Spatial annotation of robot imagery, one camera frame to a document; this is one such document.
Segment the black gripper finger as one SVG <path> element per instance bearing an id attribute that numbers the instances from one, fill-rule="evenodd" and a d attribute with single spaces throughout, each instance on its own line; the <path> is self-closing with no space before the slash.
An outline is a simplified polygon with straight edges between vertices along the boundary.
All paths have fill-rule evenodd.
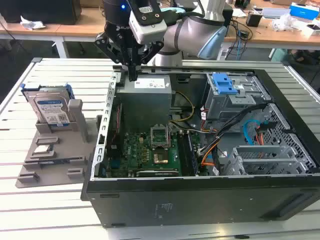
<path id="1" fill-rule="evenodd" d="M 122 68 L 127 70 L 128 79 L 133 80 L 132 58 L 122 32 L 116 32 L 111 36 L 106 32 L 101 32 L 97 35 L 94 44 L 114 63 L 122 64 Z"/>
<path id="2" fill-rule="evenodd" d="M 141 65 L 146 65 L 164 46 L 162 41 L 152 42 L 145 45 L 146 49 L 140 53 L 139 50 L 143 47 L 140 44 L 135 44 L 132 47 L 132 80 L 136 81 L 138 73 L 141 71 Z"/>

